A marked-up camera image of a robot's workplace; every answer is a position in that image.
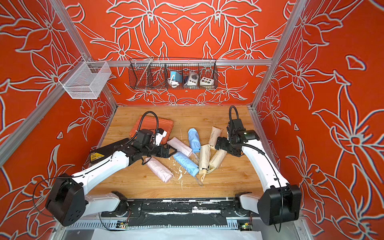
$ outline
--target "control box with buttons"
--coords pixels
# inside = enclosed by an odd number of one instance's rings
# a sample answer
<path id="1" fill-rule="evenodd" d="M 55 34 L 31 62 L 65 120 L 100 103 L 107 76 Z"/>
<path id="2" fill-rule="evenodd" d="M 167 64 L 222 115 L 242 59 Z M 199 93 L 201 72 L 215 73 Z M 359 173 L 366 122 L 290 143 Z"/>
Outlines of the control box with buttons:
<path id="1" fill-rule="evenodd" d="M 187 81 L 187 86 L 197 86 L 197 82 L 199 81 L 199 75 L 195 72 L 190 71 Z"/>
<path id="2" fill-rule="evenodd" d="M 211 78 L 203 77 L 200 80 L 200 86 L 213 86 L 214 80 Z"/>

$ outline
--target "orange case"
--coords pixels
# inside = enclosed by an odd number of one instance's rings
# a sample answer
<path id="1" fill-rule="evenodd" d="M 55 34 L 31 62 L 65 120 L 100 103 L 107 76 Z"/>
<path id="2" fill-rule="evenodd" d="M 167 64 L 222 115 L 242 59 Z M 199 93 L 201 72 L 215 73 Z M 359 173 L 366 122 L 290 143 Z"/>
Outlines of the orange case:
<path id="1" fill-rule="evenodd" d="M 139 117 L 139 119 L 136 121 L 135 125 L 133 126 L 132 130 L 130 131 L 129 135 L 131 137 L 135 135 L 141 118 L 142 118 L 142 115 Z M 163 140 L 161 140 L 161 144 L 166 144 L 168 141 L 170 132 L 172 131 L 172 128 L 173 128 L 173 121 L 159 118 L 159 128 L 162 128 L 167 132 L 167 135 L 163 138 Z M 156 118 L 145 116 L 140 129 L 150 129 L 152 130 L 152 132 L 154 132 L 155 131 L 154 129 L 156 129 Z"/>

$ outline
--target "wire basket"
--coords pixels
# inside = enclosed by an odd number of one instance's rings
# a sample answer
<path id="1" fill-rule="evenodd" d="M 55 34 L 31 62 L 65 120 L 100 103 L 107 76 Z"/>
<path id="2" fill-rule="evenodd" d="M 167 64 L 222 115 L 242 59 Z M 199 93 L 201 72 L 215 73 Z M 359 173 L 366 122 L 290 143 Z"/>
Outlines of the wire basket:
<path id="1" fill-rule="evenodd" d="M 73 99 L 97 99 L 111 75 L 111 69 L 105 62 L 101 68 L 89 68 L 85 62 L 62 84 Z"/>
<path id="2" fill-rule="evenodd" d="M 215 59 L 167 58 L 153 61 L 153 58 L 130 59 L 129 86 L 133 89 L 215 89 L 218 86 Z M 172 81 L 171 73 L 179 74 L 179 82 Z M 190 74 L 196 76 L 195 86 L 188 86 Z M 208 78 L 210 85 L 200 85 L 202 78 Z"/>

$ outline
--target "wooden tabletop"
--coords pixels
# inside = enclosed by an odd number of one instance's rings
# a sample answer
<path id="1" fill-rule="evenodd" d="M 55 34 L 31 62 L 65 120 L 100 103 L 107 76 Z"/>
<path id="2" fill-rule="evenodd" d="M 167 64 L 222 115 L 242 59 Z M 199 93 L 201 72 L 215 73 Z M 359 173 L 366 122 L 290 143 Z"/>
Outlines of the wooden tabletop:
<path id="1" fill-rule="evenodd" d="M 246 106 L 237 106 L 239 118 L 247 130 L 254 126 Z M 229 106 L 141 106 L 118 107 L 102 146 L 129 137 L 133 125 L 140 115 L 153 111 L 159 118 L 174 122 L 170 138 L 177 137 L 189 145 L 188 130 L 195 128 L 202 145 L 208 144 L 211 127 L 223 129 L 221 136 L 227 136 Z M 262 195 L 260 180 L 246 156 L 234 157 L 227 154 L 221 166 L 207 175 L 203 187 L 173 157 L 156 158 L 172 171 L 174 177 L 163 183 L 141 161 L 122 169 L 97 185 L 90 194 L 106 194 L 119 191 L 127 198 L 176 198 L 176 197 L 234 197 L 239 192 L 253 192 Z"/>

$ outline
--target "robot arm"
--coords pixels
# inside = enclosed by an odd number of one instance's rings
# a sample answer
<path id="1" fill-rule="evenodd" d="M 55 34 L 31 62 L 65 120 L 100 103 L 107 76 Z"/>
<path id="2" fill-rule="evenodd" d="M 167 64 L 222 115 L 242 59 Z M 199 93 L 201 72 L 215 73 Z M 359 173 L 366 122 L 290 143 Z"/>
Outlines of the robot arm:
<path id="1" fill-rule="evenodd" d="M 122 151 L 116 151 L 103 161 L 73 174 L 73 180 L 83 187 L 84 195 L 87 195 L 100 182 L 128 165 L 129 157 Z"/>
<path id="2" fill-rule="evenodd" d="M 111 156 L 96 163 L 86 170 L 72 176 L 60 175 L 47 198 L 45 207 L 63 225 L 69 226 L 85 215 L 112 212 L 115 216 L 123 216 L 128 211 L 127 198 L 117 191 L 109 194 L 88 195 L 100 182 L 115 172 L 124 169 L 138 160 L 144 162 L 144 156 L 169 158 L 176 149 L 168 144 L 160 144 L 164 132 L 159 135 L 155 143 L 154 133 L 148 129 L 138 130 L 136 138 L 120 145 Z"/>
<path id="3" fill-rule="evenodd" d="M 236 210 L 243 213 L 249 210 L 256 212 L 267 225 L 297 220 L 301 191 L 297 185 L 290 185 L 272 164 L 256 132 L 246 130 L 239 118 L 233 120 L 230 118 L 227 131 L 228 139 L 218 137 L 215 148 L 224 149 L 237 157 L 242 156 L 243 152 L 256 170 L 264 192 L 260 198 L 252 193 L 236 195 L 234 200 Z M 75 223 L 84 215 L 98 212 L 107 211 L 115 216 L 123 216 L 127 212 L 128 202 L 121 193 L 116 191 L 102 195 L 88 195 L 88 193 L 107 177 L 137 160 L 141 159 L 144 165 L 146 162 L 143 156 L 168 158 L 176 153 L 176 149 L 171 146 L 160 144 L 162 135 L 165 134 L 157 133 L 156 138 L 150 130 L 138 130 L 137 137 L 132 143 L 120 146 L 108 158 L 72 176 L 60 175 L 52 187 L 45 207 L 63 226 Z M 153 138 L 156 139 L 155 144 L 152 144 Z"/>
<path id="4" fill-rule="evenodd" d="M 228 122 L 228 139 L 218 137 L 215 149 L 224 149 L 233 156 L 243 152 L 252 163 L 263 187 L 263 195 L 253 193 L 237 194 L 235 208 L 246 214 L 247 210 L 260 215 L 266 225 L 288 222 L 299 218 L 301 191 L 297 185 L 290 185 L 266 155 L 263 145 L 254 130 L 246 130 L 240 118 Z"/>

